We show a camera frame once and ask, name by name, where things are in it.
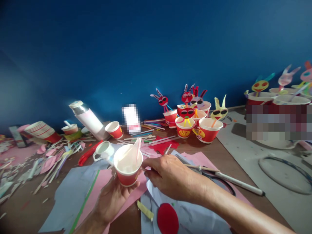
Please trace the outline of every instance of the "thermos bottle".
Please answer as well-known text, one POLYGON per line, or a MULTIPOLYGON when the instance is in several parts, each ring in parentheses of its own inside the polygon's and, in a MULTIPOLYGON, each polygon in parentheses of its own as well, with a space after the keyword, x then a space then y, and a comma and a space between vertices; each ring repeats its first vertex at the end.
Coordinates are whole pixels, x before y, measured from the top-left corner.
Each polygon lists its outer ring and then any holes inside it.
POLYGON ((95 114, 82 101, 75 101, 69 105, 76 118, 95 136, 98 140, 104 139, 105 127, 95 114))

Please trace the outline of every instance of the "pixelated blur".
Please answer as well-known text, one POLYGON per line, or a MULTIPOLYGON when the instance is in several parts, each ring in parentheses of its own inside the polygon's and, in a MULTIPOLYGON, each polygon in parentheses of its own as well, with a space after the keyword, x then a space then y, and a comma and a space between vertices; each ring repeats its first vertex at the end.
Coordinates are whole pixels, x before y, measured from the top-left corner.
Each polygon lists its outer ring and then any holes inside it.
POLYGON ((129 134, 141 133, 140 115, 136 105, 126 105, 122 107, 122 112, 124 124, 127 125, 129 134))
POLYGON ((312 140, 311 105, 246 106, 247 140, 312 140))

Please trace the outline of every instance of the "blue wall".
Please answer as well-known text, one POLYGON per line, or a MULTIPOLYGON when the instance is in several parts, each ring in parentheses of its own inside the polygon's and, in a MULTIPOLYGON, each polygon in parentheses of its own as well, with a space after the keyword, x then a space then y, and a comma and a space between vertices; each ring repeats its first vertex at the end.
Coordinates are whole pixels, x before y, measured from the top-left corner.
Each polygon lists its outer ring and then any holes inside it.
POLYGON ((258 75, 312 58, 311 9, 311 0, 7 1, 0 133, 39 120, 55 128, 77 122, 74 100, 101 120, 121 121, 130 103, 143 119, 161 117, 149 96, 155 88, 174 107, 194 82, 213 108, 225 94, 228 107, 242 105, 258 75))

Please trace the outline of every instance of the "white board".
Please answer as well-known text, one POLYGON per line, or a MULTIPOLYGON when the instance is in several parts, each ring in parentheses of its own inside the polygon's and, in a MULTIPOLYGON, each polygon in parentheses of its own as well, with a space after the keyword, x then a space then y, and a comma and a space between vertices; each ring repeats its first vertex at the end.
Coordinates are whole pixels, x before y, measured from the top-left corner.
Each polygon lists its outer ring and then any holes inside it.
POLYGON ((233 128, 237 129, 242 124, 246 125, 246 120, 244 120, 244 115, 236 111, 231 111, 228 115, 237 122, 232 122, 219 131, 217 135, 219 141, 254 183, 266 193, 266 197, 295 232, 299 234, 312 233, 312 195, 298 194, 277 184, 261 170, 258 160, 266 156, 274 156, 296 164, 310 175, 312 175, 312 170, 302 163, 302 158, 293 155, 296 153, 296 148, 291 150, 273 149, 232 133, 233 128))

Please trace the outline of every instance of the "green tape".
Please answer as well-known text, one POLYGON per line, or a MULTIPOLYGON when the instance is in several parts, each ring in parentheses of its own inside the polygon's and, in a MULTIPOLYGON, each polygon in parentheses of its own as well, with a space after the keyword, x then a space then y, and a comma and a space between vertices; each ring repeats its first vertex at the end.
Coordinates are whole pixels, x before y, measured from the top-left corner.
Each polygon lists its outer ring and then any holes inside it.
POLYGON ((80 208, 80 211, 79 211, 79 213, 78 213, 78 215, 77 215, 77 217, 76 217, 76 219, 75 219, 74 224, 72 225, 72 228, 71 228, 69 234, 72 234, 72 233, 74 232, 76 226, 77 226, 77 223, 78 223, 78 221, 79 221, 79 218, 80 218, 80 216, 81 216, 81 214, 82 214, 82 211, 84 210, 85 204, 86 204, 86 202, 87 202, 87 200, 88 200, 88 198, 89 198, 89 196, 90 196, 90 194, 91 194, 91 192, 92 192, 92 190, 93 190, 94 184, 95 184, 95 182, 96 182, 96 180, 97 180, 97 178, 98 178, 97 176, 98 176, 99 173, 100 173, 100 170, 97 171, 97 174, 96 174, 96 176, 95 176, 95 178, 94 178, 94 181, 93 181, 93 183, 92 183, 92 185, 91 185, 91 188, 89 189, 89 192, 88 192, 88 194, 87 194, 87 196, 86 196, 86 198, 85 198, 85 200, 84 200, 84 203, 82 204, 82 206, 81 206, 81 208, 80 208))

